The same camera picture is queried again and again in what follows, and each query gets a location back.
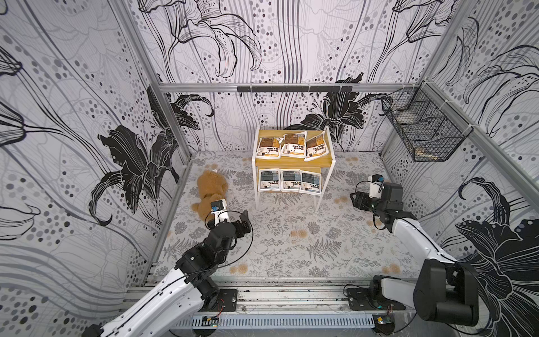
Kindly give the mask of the blue coffee bag top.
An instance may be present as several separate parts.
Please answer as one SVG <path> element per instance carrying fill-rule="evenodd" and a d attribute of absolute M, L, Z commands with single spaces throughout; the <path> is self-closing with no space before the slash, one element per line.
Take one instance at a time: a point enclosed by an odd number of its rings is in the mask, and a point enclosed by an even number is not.
<path fill-rule="evenodd" d="M 281 190 L 281 170 L 261 168 L 258 171 L 258 192 L 278 192 Z"/>

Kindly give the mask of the blue coffee bag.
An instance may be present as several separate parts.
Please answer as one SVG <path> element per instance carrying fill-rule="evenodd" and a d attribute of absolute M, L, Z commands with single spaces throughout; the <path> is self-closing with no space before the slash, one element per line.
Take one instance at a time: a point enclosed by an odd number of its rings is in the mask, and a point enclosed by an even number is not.
<path fill-rule="evenodd" d="M 281 170 L 261 168 L 258 171 L 258 192 L 278 192 L 281 190 Z"/>
<path fill-rule="evenodd" d="M 321 195 L 322 178 L 320 173 L 301 171 L 300 177 L 300 193 L 317 196 Z"/>
<path fill-rule="evenodd" d="M 280 190 L 282 192 L 299 192 L 301 188 L 301 171 L 297 169 L 282 169 Z"/>

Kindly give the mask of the blue coffee bag back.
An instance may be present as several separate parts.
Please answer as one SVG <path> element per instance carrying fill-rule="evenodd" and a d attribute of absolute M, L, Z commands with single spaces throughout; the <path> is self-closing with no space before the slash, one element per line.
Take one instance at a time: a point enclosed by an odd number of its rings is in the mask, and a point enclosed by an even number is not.
<path fill-rule="evenodd" d="M 320 173 L 301 171 L 300 177 L 300 193 L 317 196 L 321 195 L 322 178 Z"/>

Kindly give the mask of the brown coffee bag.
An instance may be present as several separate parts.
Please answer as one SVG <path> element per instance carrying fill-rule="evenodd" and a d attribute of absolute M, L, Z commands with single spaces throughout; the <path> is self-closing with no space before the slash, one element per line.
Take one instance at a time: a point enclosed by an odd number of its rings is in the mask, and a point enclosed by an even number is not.
<path fill-rule="evenodd" d="M 284 134 L 281 156 L 304 159 L 306 155 L 306 137 L 306 131 Z"/>
<path fill-rule="evenodd" d="M 319 135 L 312 137 L 306 141 L 305 145 L 305 161 L 314 161 L 326 156 L 329 153 L 329 148 L 326 143 L 326 132 L 323 131 Z"/>
<path fill-rule="evenodd" d="M 283 140 L 280 137 L 261 137 L 258 141 L 255 158 L 260 160 L 280 159 Z"/>

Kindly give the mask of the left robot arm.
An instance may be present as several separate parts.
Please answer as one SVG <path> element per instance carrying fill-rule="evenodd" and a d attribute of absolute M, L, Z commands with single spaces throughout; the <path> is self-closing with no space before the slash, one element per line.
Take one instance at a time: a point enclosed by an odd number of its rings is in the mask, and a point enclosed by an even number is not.
<path fill-rule="evenodd" d="M 168 274 L 137 303 L 112 321 L 92 324 L 83 336 L 161 336 L 179 320 L 204 306 L 213 307 L 219 288 L 211 279 L 223 267 L 237 240 L 251 233 L 248 211 L 239 219 L 217 223 L 199 244 L 188 249 Z"/>

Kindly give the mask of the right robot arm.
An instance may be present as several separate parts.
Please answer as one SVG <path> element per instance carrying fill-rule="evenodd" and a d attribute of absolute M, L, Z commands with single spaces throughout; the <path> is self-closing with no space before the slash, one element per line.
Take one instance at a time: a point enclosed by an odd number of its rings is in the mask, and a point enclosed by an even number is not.
<path fill-rule="evenodd" d="M 371 213 L 387 230 L 406 245 L 421 264 L 415 282 L 376 275 L 367 298 L 384 308 L 393 303 L 412 308 L 425 321 L 472 327 L 479 321 L 479 281 L 475 269 L 443 250 L 417 218 L 404 210 L 403 188 L 371 177 L 368 192 L 350 194 L 352 206 Z"/>

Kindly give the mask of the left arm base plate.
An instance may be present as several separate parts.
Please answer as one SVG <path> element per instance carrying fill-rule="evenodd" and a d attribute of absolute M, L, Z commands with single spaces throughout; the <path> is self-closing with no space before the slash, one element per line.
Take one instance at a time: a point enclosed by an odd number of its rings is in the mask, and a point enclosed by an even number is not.
<path fill-rule="evenodd" d="M 237 309 L 238 290 L 237 289 L 220 289 L 218 294 L 209 302 L 207 301 L 201 312 L 213 313 L 230 313 Z"/>

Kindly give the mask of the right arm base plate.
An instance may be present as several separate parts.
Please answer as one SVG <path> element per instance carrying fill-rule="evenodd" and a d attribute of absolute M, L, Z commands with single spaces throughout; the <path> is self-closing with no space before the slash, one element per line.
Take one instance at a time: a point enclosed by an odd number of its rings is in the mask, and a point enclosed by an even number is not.
<path fill-rule="evenodd" d="M 392 313 L 406 310 L 406 306 L 402 303 L 388 300 L 383 296 L 373 297 L 367 288 L 358 286 L 346 287 L 343 289 L 343 293 L 352 311 L 377 310 Z"/>

